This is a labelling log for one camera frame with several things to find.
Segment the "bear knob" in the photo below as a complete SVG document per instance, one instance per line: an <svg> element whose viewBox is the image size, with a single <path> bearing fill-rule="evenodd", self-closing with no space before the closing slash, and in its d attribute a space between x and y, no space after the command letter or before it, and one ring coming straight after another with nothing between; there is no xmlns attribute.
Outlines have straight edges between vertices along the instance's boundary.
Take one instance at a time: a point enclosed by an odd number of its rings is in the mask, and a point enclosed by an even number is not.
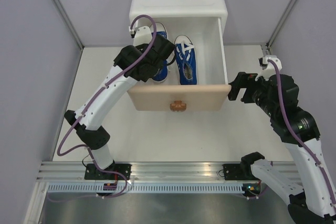
<svg viewBox="0 0 336 224"><path fill-rule="evenodd" d="M187 109L187 104L181 100L176 100L170 104L172 112L184 112Z"/></svg>

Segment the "beige drawer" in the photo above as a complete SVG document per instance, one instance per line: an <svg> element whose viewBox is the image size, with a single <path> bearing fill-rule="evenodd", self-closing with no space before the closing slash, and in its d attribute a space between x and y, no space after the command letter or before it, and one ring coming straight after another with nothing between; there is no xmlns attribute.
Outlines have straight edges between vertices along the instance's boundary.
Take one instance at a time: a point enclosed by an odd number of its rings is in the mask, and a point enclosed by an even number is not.
<svg viewBox="0 0 336 224"><path fill-rule="evenodd" d="M228 84L223 32L217 17L159 17L169 41L187 36L195 46L197 85L181 85L177 64L169 66L168 77L162 83L152 79L138 82L128 91L138 111L170 111L170 104L181 100L186 112L218 111L230 91Z"/></svg>

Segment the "blue sneaker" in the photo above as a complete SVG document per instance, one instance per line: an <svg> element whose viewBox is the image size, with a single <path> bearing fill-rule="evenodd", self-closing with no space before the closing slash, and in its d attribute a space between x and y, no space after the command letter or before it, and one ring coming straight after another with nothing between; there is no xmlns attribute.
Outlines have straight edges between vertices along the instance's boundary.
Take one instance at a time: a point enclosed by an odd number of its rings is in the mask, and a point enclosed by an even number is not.
<svg viewBox="0 0 336 224"><path fill-rule="evenodd" d="M160 22L156 22L155 24L156 24L156 33L163 36L165 39L168 39L165 26ZM162 68L156 73L156 75L152 78L152 80L155 82L163 82L167 78L167 75L168 75L167 60L165 60Z"/></svg>
<svg viewBox="0 0 336 224"><path fill-rule="evenodd" d="M181 85L197 85L197 66L195 46L185 35L179 35L175 39L174 54Z"/></svg>

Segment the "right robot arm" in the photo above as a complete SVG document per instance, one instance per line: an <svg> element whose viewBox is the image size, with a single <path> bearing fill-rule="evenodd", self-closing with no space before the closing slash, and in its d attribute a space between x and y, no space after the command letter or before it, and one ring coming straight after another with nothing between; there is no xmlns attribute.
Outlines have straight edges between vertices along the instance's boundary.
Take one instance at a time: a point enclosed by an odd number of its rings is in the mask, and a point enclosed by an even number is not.
<svg viewBox="0 0 336 224"><path fill-rule="evenodd" d="M335 223L335 186L326 181L320 132L313 116L298 107L299 87L291 76L268 80L255 73L239 72L230 83L229 100L241 89L243 103L254 103L270 118L270 125L290 152L302 185L292 183L275 170L259 152L241 158L239 172L245 179L258 179L286 204L295 223Z"/></svg>

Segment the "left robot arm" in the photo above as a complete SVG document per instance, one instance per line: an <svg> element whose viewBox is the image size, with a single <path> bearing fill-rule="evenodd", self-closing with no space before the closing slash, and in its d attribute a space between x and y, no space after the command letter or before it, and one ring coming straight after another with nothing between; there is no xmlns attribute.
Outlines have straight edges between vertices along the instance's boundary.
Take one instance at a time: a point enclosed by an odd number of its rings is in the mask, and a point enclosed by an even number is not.
<svg viewBox="0 0 336 224"><path fill-rule="evenodd" d="M66 111L65 119L88 148L102 179L114 176L114 160L108 147L110 135L102 126L104 118L129 89L154 77L174 49L175 45L161 35L148 44L122 48L95 94L81 108Z"/></svg>

